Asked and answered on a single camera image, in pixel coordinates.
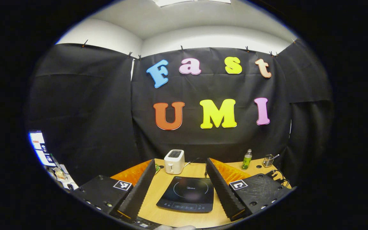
black curtain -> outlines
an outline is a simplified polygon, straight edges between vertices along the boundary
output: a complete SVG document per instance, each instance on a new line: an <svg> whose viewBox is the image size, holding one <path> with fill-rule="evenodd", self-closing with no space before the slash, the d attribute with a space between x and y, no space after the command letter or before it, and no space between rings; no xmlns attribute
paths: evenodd
<svg viewBox="0 0 368 230"><path fill-rule="evenodd" d="M242 71L228 74L225 58L238 57ZM200 62L198 75L182 74L179 67L185 58ZM272 76L263 77L255 61L268 63ZM146 72L161 60L167 60L168 82L155 88L155 81ZM253 159L265 154L285 151L291 121L283 71L270 54L233 48L196 48L154 54L136 60L132 78L132 115L137 144L142 157L161 158L172 149L185 152L185 160L212 157L223 162L242 161L248 149ZM265 97L270 123L257 125L255 98ZM234 99L237 126L200 128L203 123L201 100L210 99L220 109L225 99ZM162 130L155 123L155 103L167 103L166 121L175 119L173 102L184 102L182 125L176 130Z"/></svg>
<svg viewBox="0 0 368 230"><path fill-rule="evenodd" d="M42 130L78 185L143 161L130 114L132 58L81 46L54 45L41 58L25 111L27 128Z"/></svg>
<svg viewBox="0 0 368 230"><path fill-rule="evenodd" d="M334 108L332 88L321 61L300 39L277 57L284 72L292 129L280 167L292 184L311 173L329 141Z"/></svg>

letter m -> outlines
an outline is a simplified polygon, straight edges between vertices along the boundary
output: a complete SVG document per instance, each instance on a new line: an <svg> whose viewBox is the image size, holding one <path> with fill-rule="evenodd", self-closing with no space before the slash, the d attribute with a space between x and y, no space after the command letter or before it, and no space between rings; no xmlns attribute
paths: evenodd
<svg viewBox="0 0 368 230"><path fill-rule="evenodd" d="M236 127L236 122L234 118L234 99L225 99L219 110L215 106L212 100L202 100L200 101L200 105L203 107L203 123L201 124L201 128L212 128L211 120L214 122L215 127L219 127L222 123L222 127L224 128L233 128Z"/></svg>

letter f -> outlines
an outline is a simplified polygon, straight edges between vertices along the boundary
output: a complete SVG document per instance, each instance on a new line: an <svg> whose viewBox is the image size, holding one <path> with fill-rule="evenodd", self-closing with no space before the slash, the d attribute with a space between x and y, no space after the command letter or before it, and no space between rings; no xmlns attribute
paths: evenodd
<svg viewBox="0 0 368 230"><path fill-rule="evenodd" d="M165 76L167 76L168 74L168 71L164 65L168 65L168 61L163 59L146 70L146 73L149 73L153 78L155 82L155 88L158 88L168 82L168 78L164 78L162 76L162 74L164 74Z"/></svg>

pen holder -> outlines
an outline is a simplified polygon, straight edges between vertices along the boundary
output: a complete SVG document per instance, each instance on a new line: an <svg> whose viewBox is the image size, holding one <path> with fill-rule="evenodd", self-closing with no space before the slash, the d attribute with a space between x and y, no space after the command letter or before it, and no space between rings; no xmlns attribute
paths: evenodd
<svg viewBox="0 0 368 230"><path fill-rule="evenodd" d="M273 156L272 154L265 155L265 158L263 159L263 166L265 168L270 167L273 163Z"/></svg>

green bottle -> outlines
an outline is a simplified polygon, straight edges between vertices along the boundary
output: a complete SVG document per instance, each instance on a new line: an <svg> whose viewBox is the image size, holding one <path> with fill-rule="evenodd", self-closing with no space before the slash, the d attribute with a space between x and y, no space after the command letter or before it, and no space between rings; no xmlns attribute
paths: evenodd
<svg viewBox="0 0 368 230"><path fill-rule="evenodd" d="M242 163L241 169L246 170L249 167L249 163L251 162L252 159L252 150L249 149L247 154L245 154L244 156L244 162Z"/></svg>

